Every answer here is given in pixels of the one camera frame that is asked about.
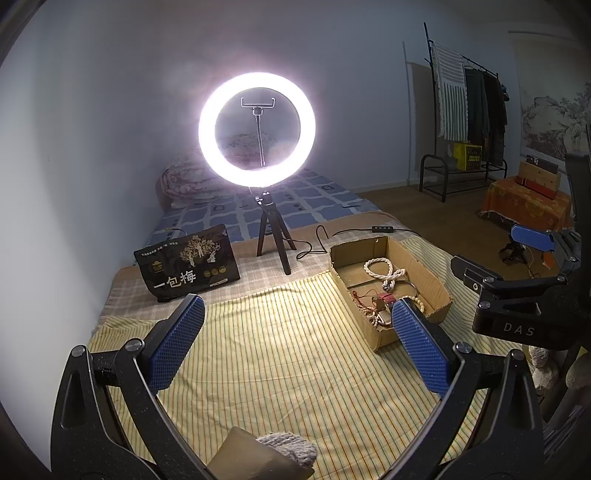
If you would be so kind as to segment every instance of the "small red object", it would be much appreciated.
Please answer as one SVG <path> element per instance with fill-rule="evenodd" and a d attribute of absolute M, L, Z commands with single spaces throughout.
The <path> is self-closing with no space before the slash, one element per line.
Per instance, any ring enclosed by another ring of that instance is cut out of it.
<path fill-rule="evenodd" d="M 541 193 L 544 197 L 548 197 L 551 200 L 554 200 L 554 198 L 556 198 L 556 194 L 558 193 L 558 192 L 554 192 L 553 190 L 550 190 L 548 187 L 544 187 L 543 185 L 540 185 L 539 183 L 536 183 L 536 182 L 529 180 L 529 179 L 524 179 L 520 176 L 515 177 L 515 183 L 518 183 L 519 185 L 523 185 L 524 187 L 527 187 L 530 190 L 533 190 L 534 192 Z"/>
<path fill-rule="evenodd" d="M 391 293 L 379 293 L 378 298 L 387 305 L 391 305 L 396 301 L 396 298 Z"/>

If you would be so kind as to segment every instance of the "hanging clothes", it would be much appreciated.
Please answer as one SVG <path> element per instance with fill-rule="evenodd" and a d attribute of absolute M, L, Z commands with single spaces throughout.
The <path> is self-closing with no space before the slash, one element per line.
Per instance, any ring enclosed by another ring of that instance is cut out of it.
<path fill-rule="evenodd" d="M 488 100 L 481 70 L 465 69 L 468 95 L 468 140 L 473 145 L 484 145 L 491 128 Z"/>
<path fill-rule="evenodd" d="M 439 100 L 439 136 L 446 140 L 468 140 L 468 99 L 462 56 L 433 42 L 433 72 Z"/>
<path fill-rule="evenodd" d="M 488 160 L 497 167 L 503 166 L 505 150 L 505 126 L 507 125 L 507 110 L 505 109 L 505 95 L 499 79 L 484 72 L 484 87 L 488 102 L 488 113 L 491 130 L 488 141 Z"/>

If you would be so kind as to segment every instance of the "ring light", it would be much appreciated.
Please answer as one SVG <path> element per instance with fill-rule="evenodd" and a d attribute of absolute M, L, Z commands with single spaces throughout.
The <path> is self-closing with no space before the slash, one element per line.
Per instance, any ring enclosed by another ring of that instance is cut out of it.
<path fill-rule="evenodd" d="M 300 117 L 300 139 L 283 162 L 257 170 L 243 170 L 223 156 L 216 141 L 217 118 L 236 94 L 251 88 L 269 88 L 287 97 Z M 218 175 L 245 187 L 268 187 L 294 174 L 306 161 L 314 144 L 316 120 L 310 102 L 295 84 L 272 73 L 245 73 L 219 86 L 205 102 L 199 119 L 199 145 L 209 166 Z"/>

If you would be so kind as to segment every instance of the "yellow striped sheet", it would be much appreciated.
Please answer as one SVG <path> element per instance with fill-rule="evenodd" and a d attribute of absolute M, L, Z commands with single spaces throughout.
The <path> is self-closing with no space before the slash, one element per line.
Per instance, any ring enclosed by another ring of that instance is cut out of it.
<path fill-rule="evenodd" d="M 449 255 L 418 238 L 404 243 L 455 297 L 443 324 L 453 340 L 483 353 L 513 347 L 470 330 L 476 299 L 446 278 Z M 89 348 L 118 349 L 153 324 L 108 317 Z M 131 445 L 150 459 L 121 393 L 112 393 Z M 236 425 L 257 436 L 289 431 L 310 439 L 319 447 L 315 479 L 366 480 L 400 455 L 438 400 L 400 344 L 378 354 L 366 346 L 328 272 L 207 306 L 202 331 L 171 387 L 158 395 L 206 463 Z M 482 400 L 479 393 L 448 459 L 462 451 Z"/>

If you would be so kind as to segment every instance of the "mini tripod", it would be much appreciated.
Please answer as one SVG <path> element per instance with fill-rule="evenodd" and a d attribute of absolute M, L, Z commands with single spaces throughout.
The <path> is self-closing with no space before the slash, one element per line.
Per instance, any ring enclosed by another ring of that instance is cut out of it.
<path fill-rule="evenodd" d="M 258 137 L 259 153 L 261 155 L 261 168 L 265 167 L 265 154 L 262 147 L 261 137 L 261 115 L 263 114 L 265 108 L 273 108 L 275 106 L 275 99 L 271 98 L 271 100 L 271 103 L 244 103 L 244 98 L 240 99 L 241 107 L 252 108 L 252 114 L 256 118 L 256 135 Z M 291 239 L 291 235 L 287 229 L 287 226 L 285 225 L 283 217 L 281 216 L 279 210 L 277 210 L 277 205 L 275 205 L 270 192 L 265 190 L 261 194 L 255 195 L 255 200 L 262 209 L 261 228 L 259 230 L 259 241 L 258 247 L 256 249 L 256 255 L 257 257 L 262 255 L 262 245 L 265 241 L 265 232 L 267 230 L 268 222 L 271 225 L 271 232 L 273 234 L 273 238 L 275 239 L 277 251 L 279 252 L 279 258 L 281 259 L 281 265 L 283 265 L 283 271 L 286 275 L 291 275 L 290 261 L 287 258 L 287 251 L 285 250 L 283 239 L 287 239 L 287 243 L 292 250 L 296 250 L 296 245 Z"/>

